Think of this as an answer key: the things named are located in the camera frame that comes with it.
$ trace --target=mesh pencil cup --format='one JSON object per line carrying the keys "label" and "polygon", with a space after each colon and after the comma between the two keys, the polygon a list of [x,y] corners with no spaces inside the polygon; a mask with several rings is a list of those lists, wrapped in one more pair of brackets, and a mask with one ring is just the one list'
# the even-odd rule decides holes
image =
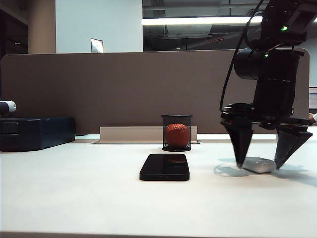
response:
{"label": "mesh pencil cup", "polygon": [[181,152],[191,150],[192,115],[162,115],[163,148],[165,151]]}

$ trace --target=ceiling light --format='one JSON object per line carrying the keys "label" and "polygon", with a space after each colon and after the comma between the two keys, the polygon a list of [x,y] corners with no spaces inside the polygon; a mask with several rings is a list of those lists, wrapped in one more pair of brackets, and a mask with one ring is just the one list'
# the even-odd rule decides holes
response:
{"label": "ceiling light", "polygon": [[[245,24],[248,16],[224,16],[224,17],[182,17],[182,18],[151,18],[142,19],[142,25],[201,25],[201,24]],[[262,22],[261,16],[252,19],[252,23]]]}

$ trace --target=white table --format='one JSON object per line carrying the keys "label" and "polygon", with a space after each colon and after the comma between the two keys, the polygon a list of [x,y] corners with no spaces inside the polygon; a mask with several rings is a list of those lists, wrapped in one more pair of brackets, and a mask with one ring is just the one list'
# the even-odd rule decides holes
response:
{"label": "white table", "polygon": [[[76,140],[1,152],[1,237],[315,238],[316,137],[262,175],[237,169],[229,141],[194,144],[184,153],[186,182],[138,179],[149,154],[165,153],[160,144]],[[273,159],[275,148],[276,141],[255,141],[247,156]]]}

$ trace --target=gray partition panel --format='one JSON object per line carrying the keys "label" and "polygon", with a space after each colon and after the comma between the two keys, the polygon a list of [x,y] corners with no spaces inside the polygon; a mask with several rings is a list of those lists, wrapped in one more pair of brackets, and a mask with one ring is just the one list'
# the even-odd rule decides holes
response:
{"label": "gray partition panel", "polygon": [[[304,118],[305,53],[294,102],[295,116]],[[78,134],[99,133],[100,126],[157,126],[162,114],[191,114],[199,133],[226,133],[218,108],[232,55],[233,50],[5,56],[2,95],[17,103],[17,117],[75,117]],[[233,72],[224,104],[252,102],[255,85]]]}

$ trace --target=phone screen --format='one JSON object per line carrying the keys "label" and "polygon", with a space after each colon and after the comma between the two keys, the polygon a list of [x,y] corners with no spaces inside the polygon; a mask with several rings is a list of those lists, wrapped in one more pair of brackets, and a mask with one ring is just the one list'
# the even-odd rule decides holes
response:
{"label": "phone screen", "polygon": [[189,180],[186,156],[184,154],[150,154],[140,171],[140,180]]}

